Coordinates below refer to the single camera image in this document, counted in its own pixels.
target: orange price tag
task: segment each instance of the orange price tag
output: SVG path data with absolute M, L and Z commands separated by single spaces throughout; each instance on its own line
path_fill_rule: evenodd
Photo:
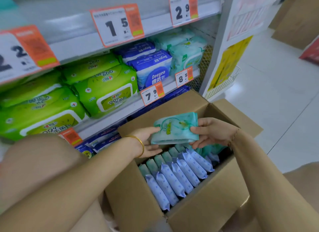
M 142 90 L 140 93 L 145 106 L 165 96 L 162 81 L 149 86 L 148 88 Z
M 177 87 L 180 87 L 191 80 L 193 80 L 193 67 L 189 67 L 175 74 L 175 80 Z
M 0 84 L 59 64 L 35 25 L 0 31 Z
M 198 18 L 197 0 L 169 0 L 171 20 L 174 27 Z
M 78 133 L 76 133 L 72 127 L 59 133 L 59 136 L 64 138 L 73 146 L 78 145 L 82 141 L 81 137 L 79 137 Z
M 141 16 L 135 3 L 90 10 L 90 13 L 106 48 L 144 37 Z

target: hand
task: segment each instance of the hand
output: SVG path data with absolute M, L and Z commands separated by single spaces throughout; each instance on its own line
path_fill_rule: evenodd
M 160 131 L 160 127 L 147 127 L 137 129 L 130 133 L 130 135 L 134 135 L 135 137 L 139 138 L 144 144 L 144 153 L 140 158 L 155 156 L 162 152 L 162 149 L 159 148 L 159 145 L 151 145 L 151 142 L 149 141 L 151 134 L 154 134 L 158 131 Z M 134 144 L 137 145 L 137 154 L 135 157 L 138 157 L 142 153 L 142 145 L 137 139 L 131 139 L 132 141 L 134 140 Z
M 239 130 L 238 127 L 215 118 L 198 119 L 198 126 L 190 128 L 190 131 L 199 135 L 199 140 L 189 143 L 193 149 L 214 143 L 228 145 Z

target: open cardboard box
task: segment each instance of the open cardboard box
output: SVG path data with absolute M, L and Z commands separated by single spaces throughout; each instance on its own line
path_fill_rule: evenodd
M 227 100 L 209 103 L 191 90 L 122 125 L 122 137 L 154 121 L 181 113 L 196 112 L 198 118 L 214 117 L 236 125 L 253 137 L 263 129 Z M 218 231 L 248 198 L 248 191 L 233 155 L 217 167 L 194 190 L 167 213 L 163 213 L 132 161 L 106 188 L 121 232 L 141 232 L 166 219 L 174 232 Z

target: forearm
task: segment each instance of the forearm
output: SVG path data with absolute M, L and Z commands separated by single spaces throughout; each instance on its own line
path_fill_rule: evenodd
M 0 230 L 69 231 L 133 160 L 136 156 L 133 147 L 139 145 L 136 142 L 133 138 L 123 138 L 86 163 L 54 178 L 2 214 Z
M 317 231 L 319 215 L 285 179 L 254 139 L 239 131 L 231 143 L 264 231 Z

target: person's left hand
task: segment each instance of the person's left hand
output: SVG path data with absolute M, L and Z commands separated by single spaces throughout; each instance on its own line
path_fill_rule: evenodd
M 150 156 L 155 156 L 158 153 L 162 152 L 162 149 L 159 148 L 159 145 L 151 145 L 151 142 L 149 141 L 149 138 L 151 134 L 154 134 L 156 132 L 160 131 L 160 127 L 147 127 L 147 128 L 142 128 L 142 129 L 137 129 L 130 133 L 130 135 L 136 136 L 139 138 L 143 144 L 144 144 L 144 153 L 141 155 L 139 158 L 144 158 L 144 157 L 150 157 Z M 142 145 L 141 143 L 135 139 L 134 142 L 138 142 L 137 145 L 139 145 L 138 153 L 136 154 L 136 157 L 138 157 L 142 153 Z

